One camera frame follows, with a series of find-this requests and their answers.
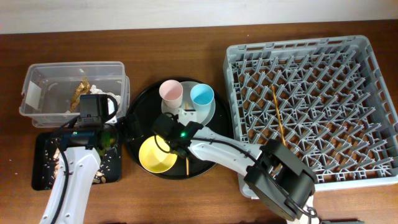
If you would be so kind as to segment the pink cup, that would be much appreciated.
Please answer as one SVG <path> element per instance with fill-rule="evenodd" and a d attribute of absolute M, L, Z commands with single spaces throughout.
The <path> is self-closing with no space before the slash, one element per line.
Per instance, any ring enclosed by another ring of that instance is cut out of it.
<path fill-rule="evenodd" d="M 178 108 L 182 104 L 183 86 L 176 80 L 166 80 L 159 88 L 159 95 L 169 108 Z"/>

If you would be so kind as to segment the yellow bowl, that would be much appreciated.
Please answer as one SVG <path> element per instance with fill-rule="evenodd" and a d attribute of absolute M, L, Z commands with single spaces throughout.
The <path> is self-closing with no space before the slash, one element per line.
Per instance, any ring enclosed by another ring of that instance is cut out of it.
<path fill-rule="evenodd" d="M 158 135 L 147 138 L 140 146 L 139 162 L 149 172 L 166 172 L 176 161 L 177 155 L 170 153 L 169 145 Z"/>

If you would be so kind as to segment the white napkin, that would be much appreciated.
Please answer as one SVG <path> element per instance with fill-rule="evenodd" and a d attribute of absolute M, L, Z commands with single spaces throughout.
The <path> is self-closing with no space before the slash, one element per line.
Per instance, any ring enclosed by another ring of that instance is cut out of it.
<path fill-rule="evenodd" d="M 111 92 L 104 92 L 103 90 L 97 88 L 96 85 L 91 86 L 90 93 L 91 94 L 107 94 L 109 96 L 112 96 L 116 100 L 117 104 L 120 105 L 120 102 L 121 102 L 120 95 L 115 95 L 114 93 L 111 93 Z"/>

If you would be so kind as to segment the food scraps and rice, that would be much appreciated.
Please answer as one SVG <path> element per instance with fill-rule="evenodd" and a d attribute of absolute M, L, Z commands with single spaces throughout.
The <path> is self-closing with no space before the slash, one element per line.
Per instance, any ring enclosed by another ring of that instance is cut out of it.
<path fill-rule="evenodd" d="M 114 147 L 107 151 L 100 151 L 99 156 L 101 164 L 99 170 L 96 172 L 93 183 L 94 184 L 105 184 L 111 182 L 111 161 L 113 159 L 119 159 L 118 151 Z M 42 180 L 44 182 L 44 189 L 50 189 L 55 183 L 55 179 L 60 168 L 59 159 L 61 158 L 60 151 L 57 147 L 50 146 L 49 149 L 44 150 L 44 174 L 42 174 Z"/>

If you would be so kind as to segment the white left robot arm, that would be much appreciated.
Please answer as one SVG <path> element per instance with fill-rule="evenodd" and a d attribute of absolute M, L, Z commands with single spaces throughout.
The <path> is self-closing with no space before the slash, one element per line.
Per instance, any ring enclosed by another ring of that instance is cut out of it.
<path fill-rule="evenodd" d="M 43 145 L 53 173 L 41 223 L 83 223 L 91 186 L 119 180 L 122 144 L 141 136 L 134 114 L 116 124 L 76 116 L 54 131 Z"/>

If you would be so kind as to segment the gold foil wrapper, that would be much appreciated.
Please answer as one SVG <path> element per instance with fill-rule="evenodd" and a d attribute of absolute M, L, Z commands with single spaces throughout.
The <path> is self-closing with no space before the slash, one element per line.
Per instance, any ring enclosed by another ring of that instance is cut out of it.
<path fill-rule="evenodd" d="M 69 112 L 74 112 L 77 106 L 80 104 L 80 96 L 87 94 L 91 89 L 91 85 L 87 78 L 83 78 L 78 87 L 76 88 L 70 102 Z"/>

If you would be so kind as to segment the wooden chopstick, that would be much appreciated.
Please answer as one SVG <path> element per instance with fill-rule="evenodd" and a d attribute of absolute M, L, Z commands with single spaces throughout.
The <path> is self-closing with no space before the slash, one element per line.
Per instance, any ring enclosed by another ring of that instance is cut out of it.
<path fill-rule="evenodd" d="M 189 109 L 188 107 L 188 103 L 185 103 L 185 111 L 187 111 Z M 190 171 L 189 171 L 189 159 L 188 157 L 185 158 L 186 161 L 186 175 L 189 176 Z"/>
<path fill-rule="evenodd" d="M 278 105 L 278 101 L 277 101 L 274 85 L 271 85 L 271 90 L 272 90 L 272 96 L 273 96 L 273 99 L 274 99 L 275 111 L 276 111 L 276 115 L 277 115 L 277 119 L 278 119 L 279 131 L 280 131 L 282 143 L 283 143 L 283 145 L 285 147 L 287 147 L 287 143 L 286 143 L 285 137 L 284 137 L 284 128 L 283 128 L 283 125 L 282 125 L 282 120 L 280 118 L 279 105 Z"/>

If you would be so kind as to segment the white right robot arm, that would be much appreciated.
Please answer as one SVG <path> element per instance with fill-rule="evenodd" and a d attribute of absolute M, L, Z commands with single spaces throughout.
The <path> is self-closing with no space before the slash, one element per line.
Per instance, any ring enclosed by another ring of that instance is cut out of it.
<path fill-rule="evenodd" d="M 173 154 L 214 162 L 242 175 L 260 201 L 285 220 L 320 222 L 310 204 L 317 177 L 280 141 L 244 143 L 197 122 L 184 125 L 166 114 L 154 121 L 152 131 L 170 146 Z"/>

